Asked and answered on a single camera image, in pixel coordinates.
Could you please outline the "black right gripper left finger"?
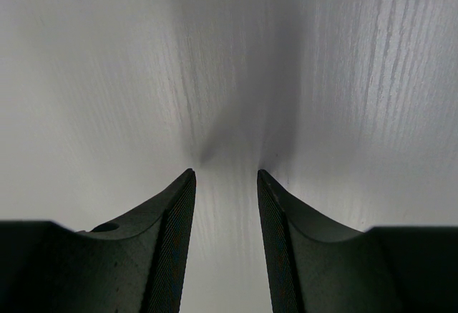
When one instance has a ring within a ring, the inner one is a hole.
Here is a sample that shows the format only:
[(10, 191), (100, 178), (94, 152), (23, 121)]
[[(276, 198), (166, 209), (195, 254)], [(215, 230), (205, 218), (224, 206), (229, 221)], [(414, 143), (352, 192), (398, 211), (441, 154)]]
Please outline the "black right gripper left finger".
[(1, 222), (3, 312), (178, 312), (195, 207), (186, 170), (91, 231)]

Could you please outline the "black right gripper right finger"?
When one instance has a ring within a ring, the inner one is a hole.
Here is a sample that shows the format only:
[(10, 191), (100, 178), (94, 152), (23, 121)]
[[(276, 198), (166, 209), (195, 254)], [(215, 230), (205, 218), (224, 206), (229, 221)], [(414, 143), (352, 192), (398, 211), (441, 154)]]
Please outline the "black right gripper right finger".
[(274, 312), (455, 312), (457, 229), (382, 226), (360, 232), (257, 174)]

